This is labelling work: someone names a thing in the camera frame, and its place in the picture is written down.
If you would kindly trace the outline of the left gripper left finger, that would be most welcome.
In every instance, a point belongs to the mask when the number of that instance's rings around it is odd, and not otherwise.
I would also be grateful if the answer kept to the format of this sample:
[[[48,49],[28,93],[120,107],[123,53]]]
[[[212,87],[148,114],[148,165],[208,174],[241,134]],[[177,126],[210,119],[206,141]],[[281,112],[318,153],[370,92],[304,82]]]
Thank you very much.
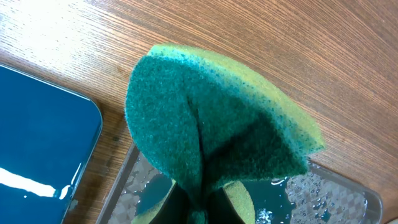
[[[199,202],[192,200],[188,193],[175,184],[158,213],[150,224],[189,224],[194,223],[191,214],[199,209]]]

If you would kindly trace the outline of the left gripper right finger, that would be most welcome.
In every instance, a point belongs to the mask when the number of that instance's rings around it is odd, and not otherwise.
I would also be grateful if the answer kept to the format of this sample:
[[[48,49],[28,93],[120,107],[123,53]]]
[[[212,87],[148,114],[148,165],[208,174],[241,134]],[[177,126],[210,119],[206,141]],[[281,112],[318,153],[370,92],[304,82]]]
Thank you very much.
[[[206,224],[244,224],[224,189],[201,193]]]

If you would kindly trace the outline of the green yellow sponge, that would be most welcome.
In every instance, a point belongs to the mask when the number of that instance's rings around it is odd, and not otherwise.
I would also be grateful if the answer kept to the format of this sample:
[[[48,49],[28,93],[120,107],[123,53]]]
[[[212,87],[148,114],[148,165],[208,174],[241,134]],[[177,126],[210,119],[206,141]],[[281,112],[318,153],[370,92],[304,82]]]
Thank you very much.
[[[186,45],[157,44],[138,61],[125,115],[138,150],[199,202],[194,223],[205,223],[201,193],[217,189],[253,223],[243,182],[305,174],[308,156],[325,148],[312,117],[262,75]],[[150,223],[168,194],[134,222]]]

